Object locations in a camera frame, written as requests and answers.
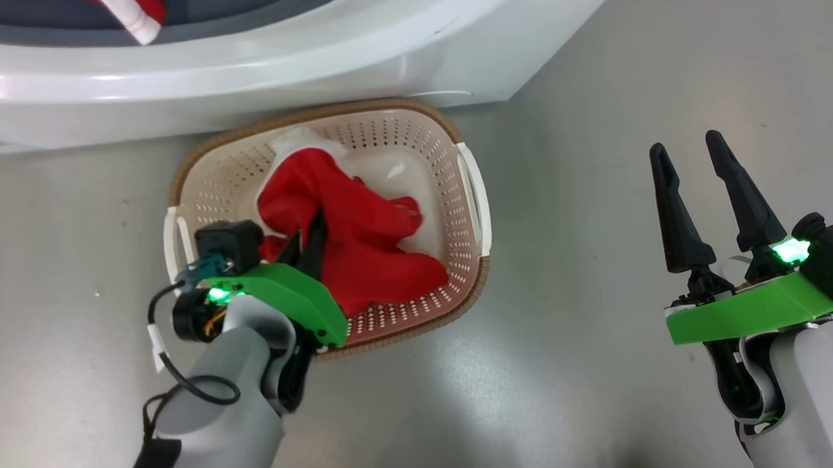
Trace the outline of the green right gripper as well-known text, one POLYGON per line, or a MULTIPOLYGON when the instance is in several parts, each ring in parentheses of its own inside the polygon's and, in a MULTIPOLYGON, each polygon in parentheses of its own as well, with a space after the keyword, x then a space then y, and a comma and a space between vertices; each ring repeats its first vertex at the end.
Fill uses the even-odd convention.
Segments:
POLYGON ((833 313, 833 234, 787 236, 720 131, 704 137, 716 175, 725 184, 738 233, 750 252, 743 286, 711 271, 712 247, 702 240, 683 203, 680 177, 666 147, 648 151, 662 249, 668 272, 689 273, 689 292, 664 311, 677 345, 763 334, 833 313))

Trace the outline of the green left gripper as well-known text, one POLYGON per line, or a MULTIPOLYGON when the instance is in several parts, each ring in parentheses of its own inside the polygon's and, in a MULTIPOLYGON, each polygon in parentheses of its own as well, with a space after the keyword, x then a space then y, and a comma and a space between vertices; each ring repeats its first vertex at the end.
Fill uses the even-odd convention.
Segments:
POLYGON ((328 237, 324 212, 318 210, 306 240, 301 241, 301 230, 297 230, 276 257, 274 262, 278 264, 261 264, 241 275, 217 275, 208 282, 232 297, 251 295, 312 332, 319 345, 343 349, 348 321, 332 293, 320 282, 328 237), (293 268, 299 265, 302 248, 303 272, 293 268))

